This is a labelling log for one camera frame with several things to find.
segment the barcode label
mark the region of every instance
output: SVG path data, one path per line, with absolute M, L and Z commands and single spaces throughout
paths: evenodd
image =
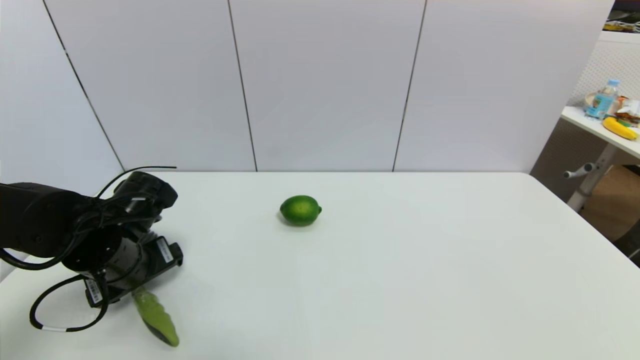
M 166 244 L 166 240 L 164 238 L 158 238 L 156 243 L 160 249 L 160 254 L 162 254 L 162 257 L 164 258 L 164 262 L 170 263 L 173 261 L 173 255 L 171 255 L 171 251 L 169 250 L 169 245 Z
M 85 279 L 84 284 L 86 285 L 87 290 L 89 290 L 89 295 L 91 295 L 91 300 L 94 304 L 102 301 L 102 294 L 98 289 L 98 284 L 93 279 Z

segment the white wall panel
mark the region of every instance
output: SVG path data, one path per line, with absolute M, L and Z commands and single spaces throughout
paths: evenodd
M 0 181 L 94 195 L 122 168 L 42 0 L 2 0 L 0 16 Z
M 255 170 L 226 0 L 46 0 L 125 168 Z
M 424 0 L 231 0 L 259 170 L 392 170 Z
M 611 0 L 428 0 L 396 170 L 529 172 Z

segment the white table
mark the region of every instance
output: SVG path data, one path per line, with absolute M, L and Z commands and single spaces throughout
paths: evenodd
M 32 328 L 59 265 L 0 283 L 0 359 L 637 359 L 640 270 L 527 175 L 156 175 L 179 198 L 154 230 L 184 265 L 150 289 L 180 346 L 130 297 L 87 331 Z M 323 207 L 310 227 L 277 216 L 296 194 Z M 43 322 L 92 319 L 76 285 Z
M 640 158 L 640 142 L 627 140 L 610 132 L 602 126 L 602 121 L 585 116 L 582 108 L 566 106 L 562 111 L 561 118 L 581 129 L 589 131 L 607 142 L 607 146 L 595 162 L 596 167 L 594 171 L 590 172 L 585 177 L 582 184 L 580 184 L 578 189 L 571 196 L 571 199 L 567 202 L 569 207 L 575 211 L 580 211 L 584 203 L 587 201 L 587 198 L 591 196 L 593 188 L 595 188 L 611 166 L 613 157 L 618 149 L 626 151 L 636 158 Z

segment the table leg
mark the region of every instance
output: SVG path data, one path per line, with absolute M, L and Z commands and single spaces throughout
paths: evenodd
M 613 162 L 613 156 L 616 154 L 618 150 L 615 145 L 608 143 L 604 148 L 598 161 L 595 163 L 596 168 L 593 169 L 582 181 L 582 184 L 577 188 L 577 190 L 571 195 L 571 199 L 566 203 L 575 211 L 580 211 L 582 209 L 584 203 L 591 196 L 591 192 L 593 188 L 596 187 L 600 179 L 607 172 L 611 163 Z

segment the green lime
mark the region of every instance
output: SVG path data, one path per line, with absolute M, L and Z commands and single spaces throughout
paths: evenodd
M 280 212 L 293 225 L 306 226 L 316 221 L 322 208 L 311 196 L 297 195 L 284 200 L 280 205 Z

